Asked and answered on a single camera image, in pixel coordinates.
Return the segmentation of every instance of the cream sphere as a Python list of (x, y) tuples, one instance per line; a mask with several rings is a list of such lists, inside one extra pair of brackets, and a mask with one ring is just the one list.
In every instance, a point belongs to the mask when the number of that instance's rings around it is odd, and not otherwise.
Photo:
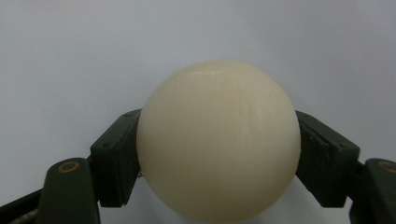
[(150, 95), (137, 128), (142, 172), (181, 215), (207, 223), (257, 216), (293, 179), (298, 120), (285, 92), (236, 61), (195, 63)]

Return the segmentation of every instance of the ball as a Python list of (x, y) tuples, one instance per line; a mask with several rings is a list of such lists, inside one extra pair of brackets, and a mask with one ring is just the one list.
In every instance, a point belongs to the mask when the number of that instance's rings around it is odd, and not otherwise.
[(233, 223), (257, 216), (293, 179), (300, 129), (286, 93), (236, 61), (195, 63), (150, 95), (137, 127), (142, 172), (183, 216)]

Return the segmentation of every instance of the white ball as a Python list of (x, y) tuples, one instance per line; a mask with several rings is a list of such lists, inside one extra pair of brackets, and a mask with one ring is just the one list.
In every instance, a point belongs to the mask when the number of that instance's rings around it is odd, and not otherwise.
[(148, 184), (181, 215), (237, 222), (273, 204), (293, 179), (300, 130), (285, 92), (235, 61), (190, 65), (145, 104), (137, 154)]

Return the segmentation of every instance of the white background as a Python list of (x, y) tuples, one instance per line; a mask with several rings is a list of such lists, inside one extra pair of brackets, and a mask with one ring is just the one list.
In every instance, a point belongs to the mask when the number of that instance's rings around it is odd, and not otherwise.
[[(177, 69), (208, 59), (251, 63), (296, 109), (362, 149), (396, 161), (396, 2), (2, 1), (0, 205), (40, 189), (47, 169), (86, 158), (121, 114), (141, 108)], [(244, 223), (349, 223), (298, 178)], [(140, 178), (103, 223), (195, 223)]]

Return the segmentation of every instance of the white wall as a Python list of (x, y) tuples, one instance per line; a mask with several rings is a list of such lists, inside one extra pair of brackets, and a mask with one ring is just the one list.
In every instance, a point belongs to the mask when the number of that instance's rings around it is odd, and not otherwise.
[[(396, 161), (396, 2), (2, 1), (0, 204), (40, 189), (55, 162), (87, 157), (121, 114), (165, 77), (207, 59), (264, 70), (296, 109), (362, 149)], [(245, 223), (348, 223), (296, 178)], [(103, 223), (194, 223), (165, 207), (144, 179)]]

